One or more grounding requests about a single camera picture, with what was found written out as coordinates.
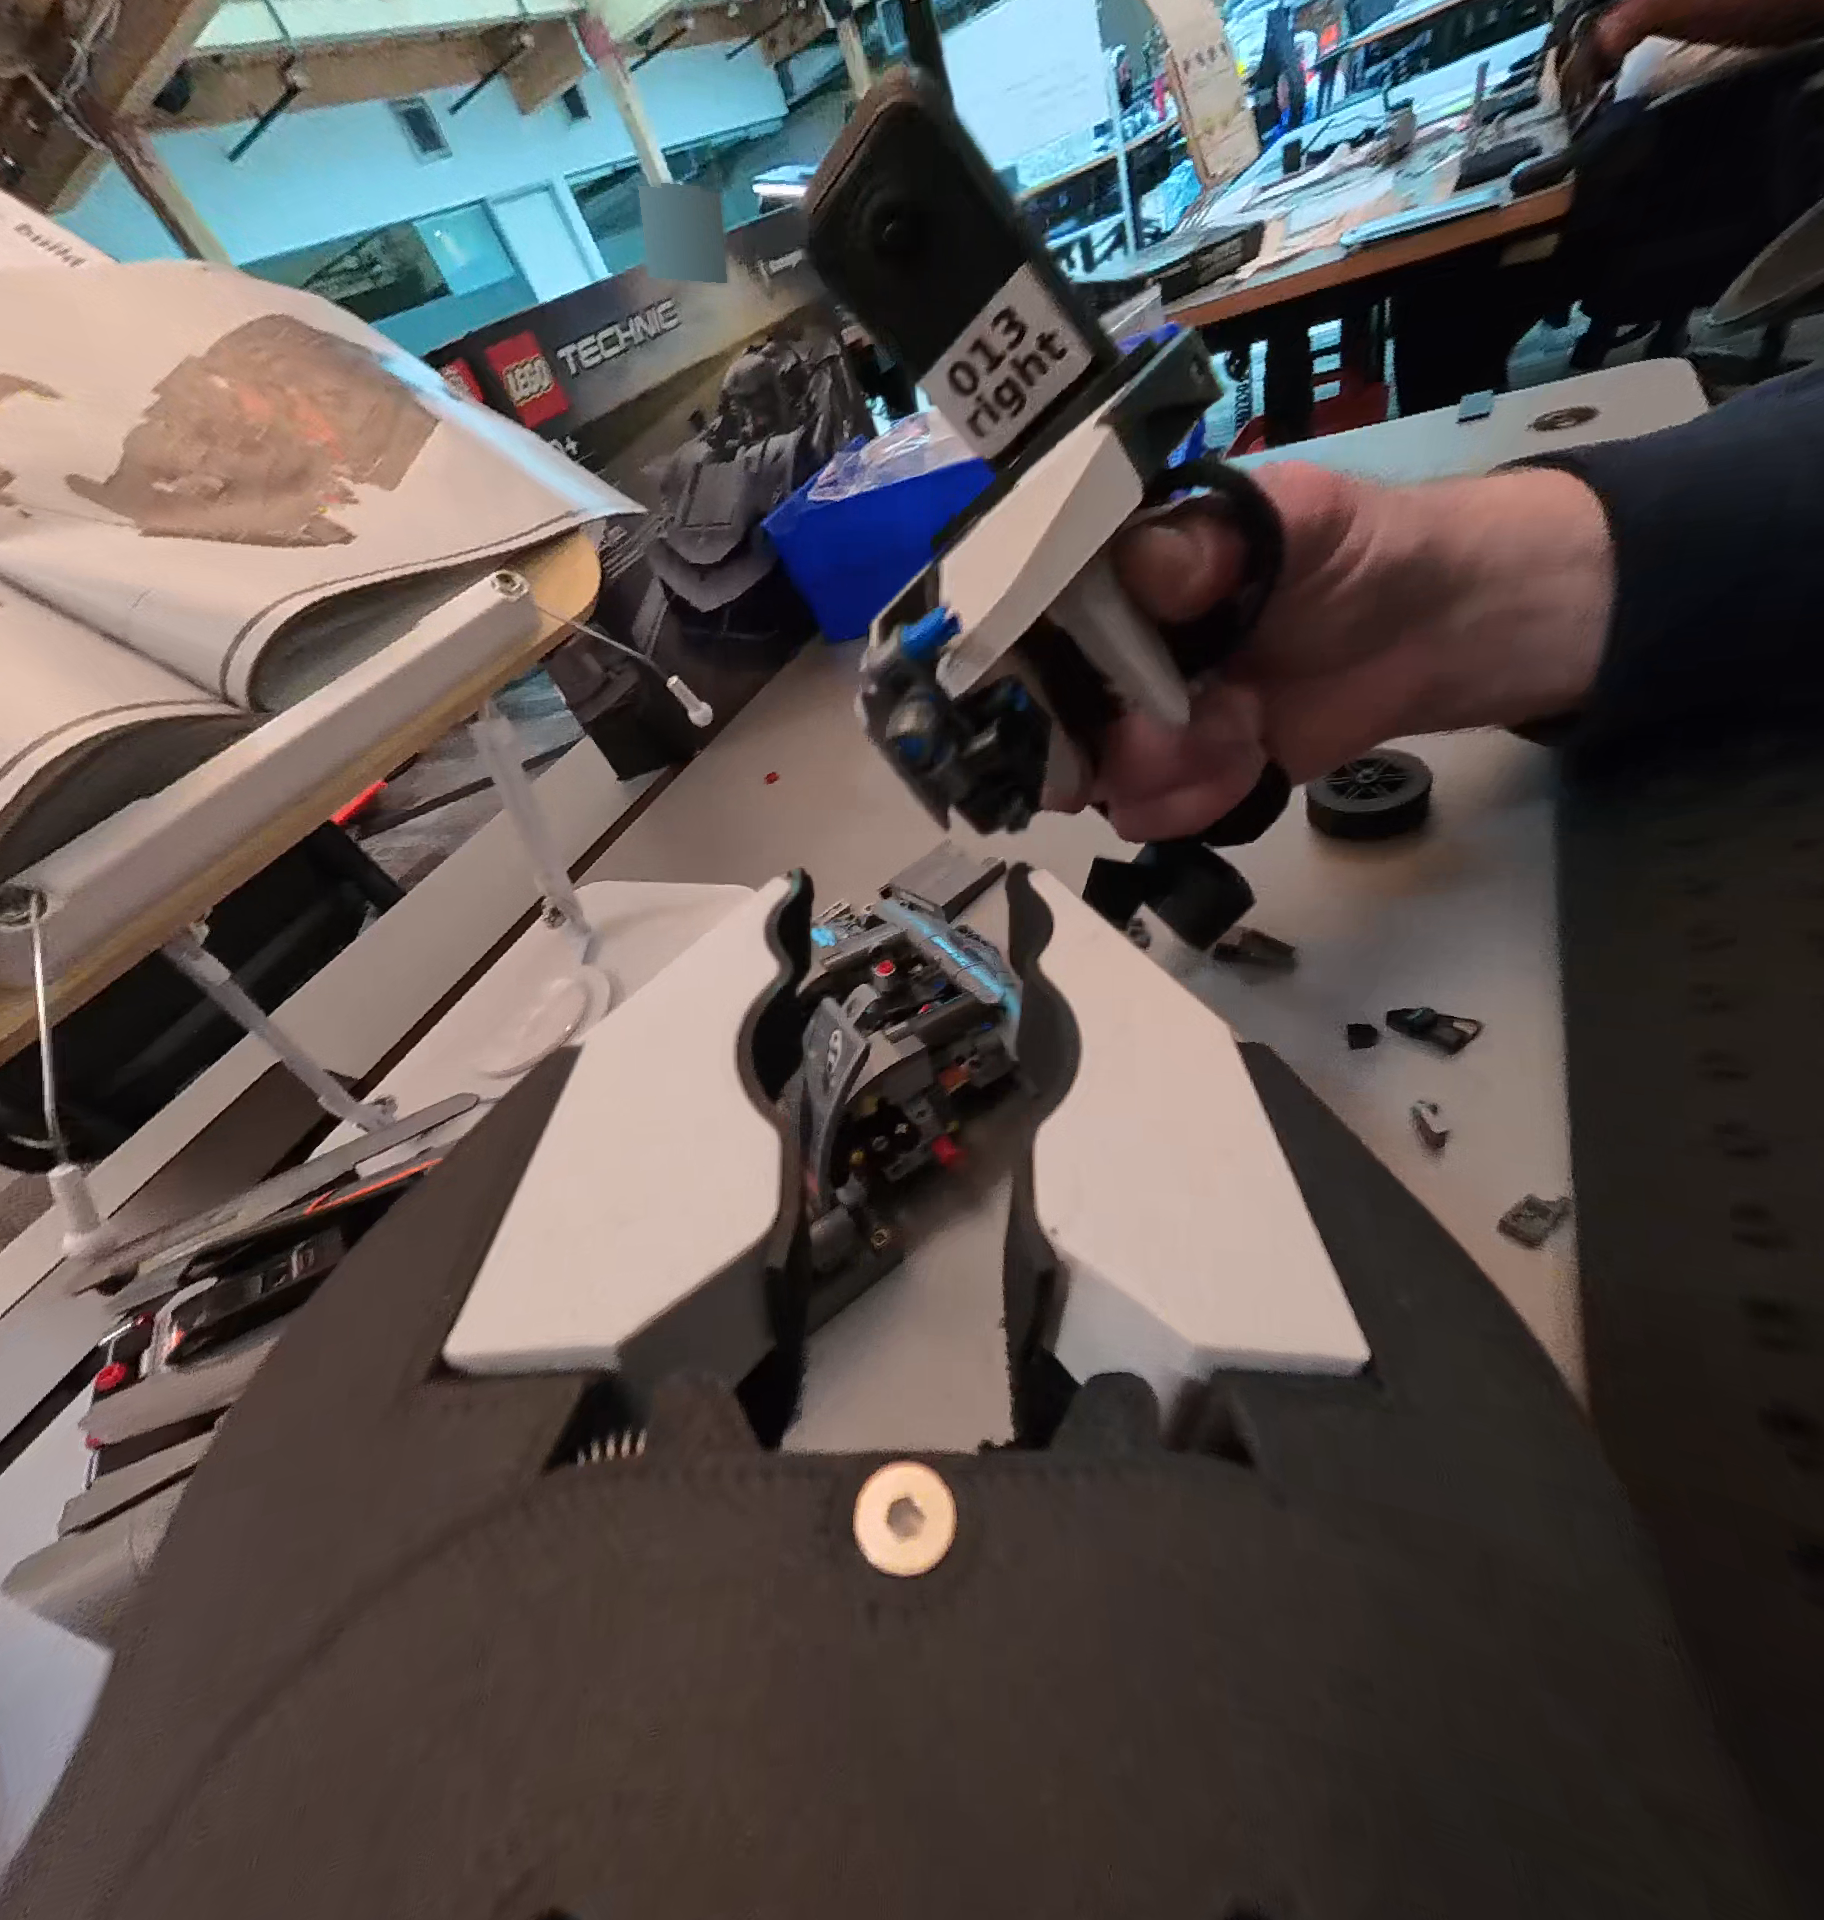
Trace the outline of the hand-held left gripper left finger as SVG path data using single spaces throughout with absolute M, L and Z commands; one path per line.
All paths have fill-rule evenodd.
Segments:
M 444 1335 L 455 1375 L 750 1375 L 784 1345 L 810 877 L 729 911 L 576 1046 Z

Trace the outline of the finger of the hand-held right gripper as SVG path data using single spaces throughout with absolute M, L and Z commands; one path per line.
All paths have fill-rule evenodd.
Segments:
M 952 701 L 999 662 L 1061 601 L 1070 634 L 1128 701 L 1155 697 L 1155 636 L 1108 574 L 1108 549 L 1139 509 L 1144 481 L 1112 427 L 1077 427 L 1054 444 L 935 564 L 935 608 L 956 632 L 934 681 Z

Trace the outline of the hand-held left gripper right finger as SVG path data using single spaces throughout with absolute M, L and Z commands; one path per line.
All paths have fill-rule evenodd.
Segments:
M 1005 880 L 1030 1104 L 1002 1288 L 1015 1433 L 1128 1376 L 1178 1431 L 1225 1375 L 1355 1380 L 1372 1346 L 1233 1028 L 1057 877 Z

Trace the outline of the small black lego assembly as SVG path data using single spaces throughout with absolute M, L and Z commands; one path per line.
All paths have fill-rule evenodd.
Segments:
M 1054 718 L 1010 655 L 988 679 L 949 690 L 942 670 L 959 636 L 946 607 L 880 616 L 859 660 L 855 712 L 886 769 L 937 826 L 1020 835 L 1043 810 Z

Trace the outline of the lego car model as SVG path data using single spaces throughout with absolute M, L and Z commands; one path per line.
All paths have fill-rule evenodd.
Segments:
M 483 1107 L 473 1092 L 435 1100 L 86 1263 L 86 1293 L 112 1310 L 79 1420 L 86 1479 L 53 1542 L 7 1573 L 5 1600 L 113 1643 L 189 1477 L 290 1319 Z

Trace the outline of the person's right forearm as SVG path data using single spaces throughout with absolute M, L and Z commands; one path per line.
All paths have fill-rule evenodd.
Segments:
M 1585 699 L 1522 724 L 1585 756 L 1696 731 L 1824 736 L 1824 361 L 1631 440 L 1523 458 L 1595 499 L 1611 613 Z

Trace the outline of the grey lego car section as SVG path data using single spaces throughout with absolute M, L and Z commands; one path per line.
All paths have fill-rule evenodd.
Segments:
M 1020 983 L 978 928 L 907 893 L 810 924 L 800 1066 L 784 1092 L 804 1177 L 818 1330 L 904 1256 L 904 1197 L 964 1159 L 1015 1084 Z

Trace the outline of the dark grey lego panel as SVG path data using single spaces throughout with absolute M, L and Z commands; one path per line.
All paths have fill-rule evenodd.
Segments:
M 878 898 L 942 923 L 958 923 L 1005 874 L 1005 861 L 971 853 L 949 838 L 899 869 Z

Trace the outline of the black lego set box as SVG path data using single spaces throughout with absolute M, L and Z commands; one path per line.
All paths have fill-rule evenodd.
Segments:
M 637 504 L 545 670 L 615 776 L 692 758 L 818 632 L 765 521 L 873 430 L 802 211 L 727 233 L 722 282 L 635 267 L 426 362 Z

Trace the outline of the black lego tyre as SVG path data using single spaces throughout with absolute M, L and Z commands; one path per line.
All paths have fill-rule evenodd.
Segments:
M 1434 776 L 1428 760 L 1380 747 L 1306 783 L 1308 828 L 1343 847 L 1403 841 L 1428 826 Z

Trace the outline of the lego instruction booklet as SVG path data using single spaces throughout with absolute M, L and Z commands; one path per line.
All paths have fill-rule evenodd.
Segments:
M 0 885 L 640 510 L 342 306 L 0 190 Z

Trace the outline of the person's right hand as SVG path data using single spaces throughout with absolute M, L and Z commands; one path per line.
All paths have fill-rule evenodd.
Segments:
M 1255 489 L 1281 527 L 1260 621 L 1184 727 L 1125 712 L 1087 778 L 1122 841 L 1202 835 L 1268 766 L 1299 787 L 1386 743 L 1522 728 L 1585 701 L 1615 554 L 1582 481 L 1527 466 L 1401 489 L 1283 462 Z

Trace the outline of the blue storage bin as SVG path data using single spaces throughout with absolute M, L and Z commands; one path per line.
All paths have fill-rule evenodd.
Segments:
M 926 479 L 845 501 L 808 483 L 761 523 L 771 613 L 796 644 L 864 639 L 956 529 L 1007 493 L 1074 428 L 1104 422 L 1189 331 L 1170 319 L 1092 349 L 1059 315 L 994 300 L 929 371 L 932 407 L 984 460 L 982 476 Z

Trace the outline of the clear plastic bags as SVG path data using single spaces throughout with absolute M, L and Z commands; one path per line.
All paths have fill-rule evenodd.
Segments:
M 806 494 L 814 502 L 843 502 L 935 476 L 969 479 L 984 472 L 986 462 L 939 412 L 918 410 L 835 452 Z

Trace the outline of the brown work desk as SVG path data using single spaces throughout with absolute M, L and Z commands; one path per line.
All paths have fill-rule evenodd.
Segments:
M 1545 257 L 1571 208 L 1557 102 L 1484 119 L 1469 94 L 1428 115 L 1380 108 L 1311 138 L 1322 161 L 1286 174 L 1265 156 L 1204 195 L 1174 234 L 1138 250 L 1059 242 L 1055 260 L 1102 310 L 1155 296 L 1216 354 L 1331 324 L 1373 327 L 1405 282 Z

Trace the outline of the black perforated board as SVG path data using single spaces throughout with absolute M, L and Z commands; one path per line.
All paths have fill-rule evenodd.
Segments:
M 1589 1409 L 1797 1917 L 1824 1917 L 1824 733 L 1561 775 Z

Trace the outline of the white book stand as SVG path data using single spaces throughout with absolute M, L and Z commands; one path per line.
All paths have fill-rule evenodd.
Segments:
M 525 857 L 539 904 L 572 930 L 596 1006 L 596 935 L 568 878 L 563 845 L 527 781 L 496 699 L 566 639 L 594 634 L 599 538 L 554 540 L 430 608 L 407 632 L 291 708 L 259 721 L 161 791 L 0 878 L 0 996 L 34 1023 L 39 1098 L 53 1146 L 46 1174 L 59 1259 L 98 1282 L 121 1241 L 100 1212 L 59 1121 L 55 1021 L 159 952 L 207 1003 L 258 1039 L 313 1104 L 360 1145 L 423 1132 L 363 1100 L 264 1008 L 206 947 L 210 911 L 358 791 L 466 724 Z

